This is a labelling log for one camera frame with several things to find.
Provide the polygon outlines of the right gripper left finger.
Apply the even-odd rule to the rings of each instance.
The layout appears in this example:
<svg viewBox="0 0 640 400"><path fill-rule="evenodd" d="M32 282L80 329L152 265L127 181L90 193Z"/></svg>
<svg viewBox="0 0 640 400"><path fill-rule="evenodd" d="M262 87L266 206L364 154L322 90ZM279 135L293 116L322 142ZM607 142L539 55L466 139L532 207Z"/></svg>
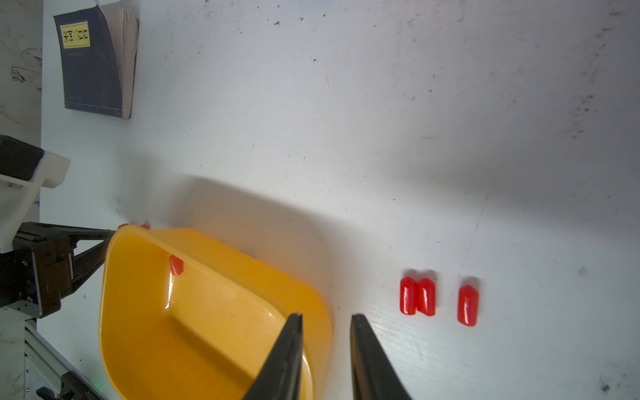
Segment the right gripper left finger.
<svg viewBox="0 0 640 400"><path fill-rule="evenodd" d="M244 400L299 400L303 364L303 315L292 313Z"/></svg>

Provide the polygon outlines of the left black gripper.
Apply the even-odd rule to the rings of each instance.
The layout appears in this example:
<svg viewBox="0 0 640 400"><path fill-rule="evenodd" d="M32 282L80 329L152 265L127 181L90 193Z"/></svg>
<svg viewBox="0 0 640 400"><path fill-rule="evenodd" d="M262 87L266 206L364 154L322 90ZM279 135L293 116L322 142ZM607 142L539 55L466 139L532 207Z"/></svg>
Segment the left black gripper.
<svg viewBox="0 0 640 400"><path fill-rule="evenodd" d="M1 306L33 318L44 318L61 308L63 292L76 293L104 265L115 230L44 223L23 223L13 250L1 255ZM71 241L101 243L71 256Z"/></svg>

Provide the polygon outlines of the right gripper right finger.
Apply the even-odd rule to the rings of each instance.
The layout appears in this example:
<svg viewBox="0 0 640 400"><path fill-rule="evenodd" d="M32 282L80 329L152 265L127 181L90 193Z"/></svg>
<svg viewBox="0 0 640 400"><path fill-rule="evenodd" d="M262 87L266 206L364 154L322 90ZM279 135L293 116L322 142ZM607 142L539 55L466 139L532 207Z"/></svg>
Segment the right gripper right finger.
<svg viewBox="0 0 640 400"><path fill-rule="evenodd" d="M354 399L411 398L363 314L352 316L350 353Z"/></svg>

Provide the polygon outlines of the yellow plastic storage box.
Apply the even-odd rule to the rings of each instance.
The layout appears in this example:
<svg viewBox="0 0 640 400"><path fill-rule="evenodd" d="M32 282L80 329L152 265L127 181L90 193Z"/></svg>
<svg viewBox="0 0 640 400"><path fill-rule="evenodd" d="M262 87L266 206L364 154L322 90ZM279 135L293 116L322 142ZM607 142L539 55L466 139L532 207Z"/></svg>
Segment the yellow plastic storage box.
<svg viewBox="0 0 640 400"><path fill-rule="evenodd" d="M292 313L303 315L301 396L319 399L333 327L310 286L195 230L128 225L106 256L103 366L123 399L240 399Z"/></svg>

